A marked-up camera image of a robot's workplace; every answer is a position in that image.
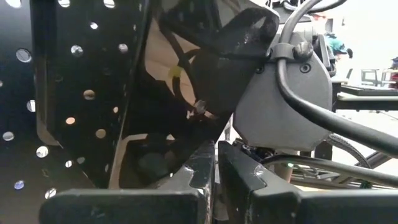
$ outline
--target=yellow tape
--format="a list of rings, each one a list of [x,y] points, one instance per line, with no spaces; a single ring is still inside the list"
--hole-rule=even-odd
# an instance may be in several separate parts
[[[182,68],[182,67],[179,67],[178,65],[176,65],[176,66],[170,68],[170,70],[169,70],[169,77],[170,77],[170,78],[173,78],[173,77],[180,78],[180,77],[181,77],[181,72],[182,72],[182,70],[183,70],[183,68]]]

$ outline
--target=gray plastic casing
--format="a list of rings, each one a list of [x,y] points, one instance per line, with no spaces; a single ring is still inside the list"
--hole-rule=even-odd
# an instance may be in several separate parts
[[[273,45],[278,43],[279,34]],[[291,44],[306,41],[295,32]],[[332,87],[326,68],[316,54],[305,63],[308,73],[300,71],[300,62],[287,64],[287,82],[290,89],[315,105],[331,110]],[[276,62],[265,64],[264,72],[255,74],[234,113],[233,126],[250,146],[273,149],[312,151],[329,131],[311,123],[294,111],[283,99],[276,83]]]

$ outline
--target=gray motor housing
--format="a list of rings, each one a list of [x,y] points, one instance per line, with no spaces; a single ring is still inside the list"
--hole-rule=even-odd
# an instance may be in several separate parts
[[[280,35],[276,35],[273,45]],[[306,41],[294,33],[292,45]],[[328,71],[316,54],[306,62],[311,66],[302,73],[300,62],[287,63],[287,81],[290,89],[315,105],[331,110],[332,87]],[[273,149],[312,151],[329,131],[311,123],[294,111],[283,99],[276,83],[276,63],[265,64],[264,72],[253,76],[234,114],[233,126],[250,146]]]

